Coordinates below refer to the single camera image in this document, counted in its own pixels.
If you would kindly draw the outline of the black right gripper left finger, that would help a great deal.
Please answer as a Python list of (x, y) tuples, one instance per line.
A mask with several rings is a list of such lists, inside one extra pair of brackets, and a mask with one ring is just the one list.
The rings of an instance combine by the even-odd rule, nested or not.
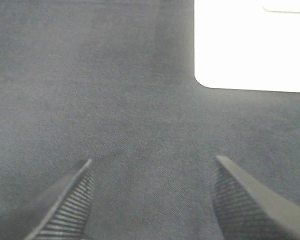
[(78, 162), (44, 194), (49, 200), (56, 194), (56, 199), (24, 240), (85, 239), (95, 191), (93, 167), (91, 159)]

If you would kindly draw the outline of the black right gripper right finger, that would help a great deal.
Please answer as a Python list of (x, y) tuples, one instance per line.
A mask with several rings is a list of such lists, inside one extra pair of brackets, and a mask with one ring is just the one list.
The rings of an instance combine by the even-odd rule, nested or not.
[(226, 156), (215, 157), (211, 200), (226, 240), (300, 240), (300, 206)]

